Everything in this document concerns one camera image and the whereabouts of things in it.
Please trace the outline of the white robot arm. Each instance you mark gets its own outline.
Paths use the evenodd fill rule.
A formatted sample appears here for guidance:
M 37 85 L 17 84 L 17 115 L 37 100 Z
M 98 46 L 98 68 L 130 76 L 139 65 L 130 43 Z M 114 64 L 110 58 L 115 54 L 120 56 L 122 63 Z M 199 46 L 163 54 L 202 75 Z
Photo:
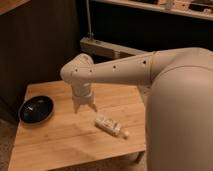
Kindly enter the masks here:
M 93 83 L 147 87 L 147 171 L 213 171 L 213 51 L 161 50 L 99 64 L 81 53 L 60 75 L 77 105 L 93 101 Z

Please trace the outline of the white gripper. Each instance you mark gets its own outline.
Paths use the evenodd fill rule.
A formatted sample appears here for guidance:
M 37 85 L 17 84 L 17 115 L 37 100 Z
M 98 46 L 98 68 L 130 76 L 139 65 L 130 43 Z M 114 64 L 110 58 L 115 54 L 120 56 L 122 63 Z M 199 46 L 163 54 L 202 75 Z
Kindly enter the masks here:
M 77 89 L 74 87 L 72 89 L 72 99 L 74 102 L 74 113 L 77 114 L 80 108 L 80 105 L 89 105 L 91 109 L 95 112 L 98 111 L 97 106 L 94 102 L 94 93 L 90 88 L 81 88 Z

